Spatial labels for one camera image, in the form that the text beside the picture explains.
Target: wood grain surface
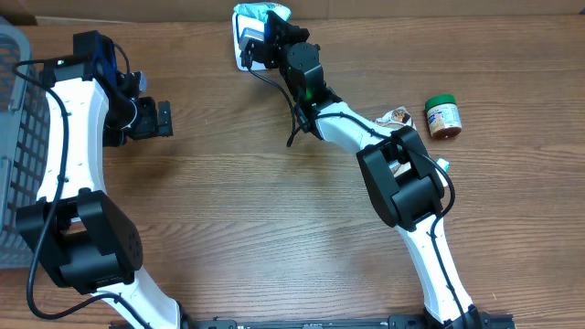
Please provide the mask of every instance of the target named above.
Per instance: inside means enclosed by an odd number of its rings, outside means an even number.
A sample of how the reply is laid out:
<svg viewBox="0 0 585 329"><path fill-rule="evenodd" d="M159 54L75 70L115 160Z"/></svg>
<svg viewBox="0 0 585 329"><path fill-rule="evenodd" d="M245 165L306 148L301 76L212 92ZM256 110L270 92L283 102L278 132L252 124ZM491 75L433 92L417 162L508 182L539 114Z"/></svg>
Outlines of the wood grain surface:
<svg viewBox="0 0 585 329"><path fill-rule="evenodd" d="M298 22L322 47L325 78L375 119L404 105L434 157L451 160L446 221L474 303L517 328L585 325L585 17ZM35 58L67 55L93 27L26 27ZM285 143L282 95L236 69L229 23L100 27L149 94L170 100L175 136L106 149L110 197L136 224L144 266L196 319L385 317L420 313L400 236L367 198L356 159L299 135ZM280 80L276 71L266 72ZM452 92L455 139L430 140L423 104ZM0 272L0 328L104 328L104 303L41 323L27 271ZM37 276L46 312L81 301Z"/></svg>

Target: cable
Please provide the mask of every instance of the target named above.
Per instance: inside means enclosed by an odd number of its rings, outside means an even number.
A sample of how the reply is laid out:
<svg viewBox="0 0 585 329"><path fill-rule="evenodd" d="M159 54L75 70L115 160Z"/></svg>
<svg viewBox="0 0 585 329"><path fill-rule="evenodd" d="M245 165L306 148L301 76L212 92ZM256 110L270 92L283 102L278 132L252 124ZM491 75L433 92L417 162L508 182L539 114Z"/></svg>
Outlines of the cable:
<svg viewBox="0 0 585 329"><path fill-rule="evenodd" d="M62 150L61 151L61 162L59 164L59 170L58 170L58 176L57 176L57 190L55 192L55 196L53 197L53 202L51 203L51 206L48 210L47 221L43 225L40 236L38 237L37 247L35 248L35 252L33 254L33 259L30 263L30 268L28 271L28 281L27 281L28 308L30 309L30 311L34 315L36 315L37 317L39 317L41 319L56 320L56 319L60 319L64 316L70 315L72 313L75 313L76 311L86 307L87 305L89 305L93 302L97 302L97 301L102 300L104 298L112 298L112 299L114 299L114 302L119 302L122 306L124 306L124 308L136 319L136 321L140 325L142 325L144 328L151 328L151 326L140 316L140 314L138 314L134 310L134 308L128 302L126 302L122 298L122 296L117 295L115 293L110 293L110 292L103 293L103 294L100 294L97 296L93 296L93 297L89 298L88 300L86 300L85 302L81 302L81 303L69 308L68 310L65 310L65 311L59 312L59 313L55 313L55 314L43 313L35 305L33 288L35 285L35 276L37 274L38 259L40 258L40 252L41 252L43 244L45 242L45 238L47 236L47 232L49 230L49 227L51 227L51 224L54 220L55 212L57 210L57 204L59 203L59 200L61 199L61 194L63 192L63 186L65 185L65 182L67 180L67 178L65 177L65 170L67 168L67 155L69 152L69 120L68 120L69 115L67 113L67 109L65 108L65 104L63 104L63 101L61 100L61 98L58 96L58 94L55 91L53 91L50 87L45 86L42 82L20 73L18 71L18 68L23 66L23 65L44 64L50 60L54 60L54 59L25 60L25 61L21 61L21 62L16 63L12 67L12 71L20 79L27 81L34 86L39 87L40 89L44 90L46 93L51 95L53 97L53 99L55 99L55 101L57 102L57 104L61 110L61 118L63 120L63 145L62 145L62 149L61 149Z"/></svg>
<svg viewBox="0 0 585 329"><path fill-rule="evenodd" d="M128 56L126 56L126 53L124 52L124 49L122 49L122 46L118 45L117 43L114 43L113 46L116 47L118 51L120 51L122 57L124 57L124 61L126 62L126 76L124 77L123 85L120 87L121 90L126 90L126 88L130 86L130 60L128 60Z"/></svg>

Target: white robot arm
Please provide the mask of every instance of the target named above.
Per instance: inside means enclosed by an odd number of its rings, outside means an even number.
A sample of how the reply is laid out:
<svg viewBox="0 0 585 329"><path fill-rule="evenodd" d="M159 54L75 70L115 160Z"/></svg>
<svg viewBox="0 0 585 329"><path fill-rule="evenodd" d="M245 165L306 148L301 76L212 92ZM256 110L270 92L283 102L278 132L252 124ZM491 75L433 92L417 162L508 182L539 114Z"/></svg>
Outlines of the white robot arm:
<svg viewBox="0 0 585 329"><path fill-rule="evenodd" d="M48 161L37 203L18 209L16 226L59 287L71 286L81 294L92 294L92 300L103 299L135 328L181 328L185 316L180 305L158 288L142 266L138 231L106 196L102 173L103 146L123 145L126 137L172 135L170 106L160 103L157 115L151 98L138 97L144 92L144 75L116 69L113 50L118 46L107 37L93 31L73 40L73 56L43 61L43 81L37 83L52 90L47 93ZM62 123L63 112L68 127ZM65 136L69 147L63 154ZM59 182L63 159L65 177ZM51 218L45 209L53 204L57 215ZM60 229L49 228L39 239L51 220L57 228L80 220L86 231L63 235ZM33 313L44 319L67 315L69 311L39 311L32 299L31 273L27 299Z"/></svg>
<svg viewBox="0 0 585 329"><path fill-rule="evenodd" d="M239 30L241 66L263 80L267 79L251 70L252 64L279 69L296 100L291 111L300 127L293 129L287 145L303 130L356 155L374 209L407 244L422 284L427 326L483 328L445 238L444 215L454 201L446 168L428 157L411 127L396 131L379 127L356 114L327 88L319 62L321 48L306 42L308 30L292 26L271 12L262 31L252 26ZM393 174L396 165L403 166ZM447 186L452 200L442 211L440 200Z"/></svg>

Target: black cable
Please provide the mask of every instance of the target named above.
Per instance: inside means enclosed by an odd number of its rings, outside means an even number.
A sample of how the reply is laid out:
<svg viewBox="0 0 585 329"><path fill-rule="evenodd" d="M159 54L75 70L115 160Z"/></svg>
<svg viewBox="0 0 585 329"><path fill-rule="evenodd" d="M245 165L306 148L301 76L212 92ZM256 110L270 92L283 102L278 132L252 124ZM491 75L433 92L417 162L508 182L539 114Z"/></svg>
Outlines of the black cable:
<svg viewBox="0 0 585 329"><path fill-rule="evenodd" d="M126 53L124 52L124 49L122 49L122 46L118 45L117 43L113 44L114 47L116 47L116 49L118 49L118 51L120 51L120 53L122 54L122 57L124 57L124 61L126 62L126 76L124 77L124 83L123 85L120 87L121 90L126 90L126 88L128 88L128 86L130 86L130 60L128 60L128 56L126 56Z"/></svg>
<svg viewBox="0 0 585 329"><path fill-rule="evenodd" d="M58 170L58 176L57 176L57 191L55 192L55 196L53 197L53 201L52 201L51 206L48 210L47 221L45 222L45 224L41 230L40 236L38 237L37 247L35 248L33 259L30 263L30 267L29 267L29 271L28 271L28 281L27 281L28 308L30 309L30 311L34 315L36 315L37 317L39 317L41 319L56 320L56 319L60 319L64 316L67 316L69 314L75 313L76 311L86 307L87 305L89 305L93 302L102 300L104 298L113 298L114 302L119 302L122 306L124 306L124 308L136 319L136 321L140 325L142 325L144 328L151 328L151 326L134 310L134 308L128 302L126 302L122 298L122 296L117 295L115 293L110 293L110 292L103 293L103 294L100 294L97 296L93 296L93 297L89 298L88 300L86 300L85 302L81 302L81 303L69 308L68 310L65 310L65 311L59 312L59 313L55 313L55 314L43 313L35 305L33 288L35 285L35 276L37 274L38 259L40 258L40 252L41 252L43 244L45 242L45 238L47 236L47 232L49 230L49 227L51 227L51 225L53 224L55 212L57 210L57 204L59 203L59 200L61 199L61 194L63 192L63 186L65 185L65 181L66 181L65 170L67 168L67 154L69 152L69 120L68 120L69 115L67 113L67 109L65 108L65 104L63 104L63 101L57 95L57 93L55 91L53 91L50 87L45 86L40 81L35 80L31 77L28 77L27 75L20 73L18 71L18 67L21 67L23 65L31 65L31 64L44 64L49 60L51 60L51 59L25 60L25 61L21 61L21 62L16 63L12 67L12 71L20 79L27 81L34 86L39 87L40 89L44 90L49 95L51 95L53 97L53 99L55 99L55 101L57 102L57 104L61 110L61 118L63 120L63 145L62 145L62 151L61 151L61 162L59 164L59 170Z"/></svg>

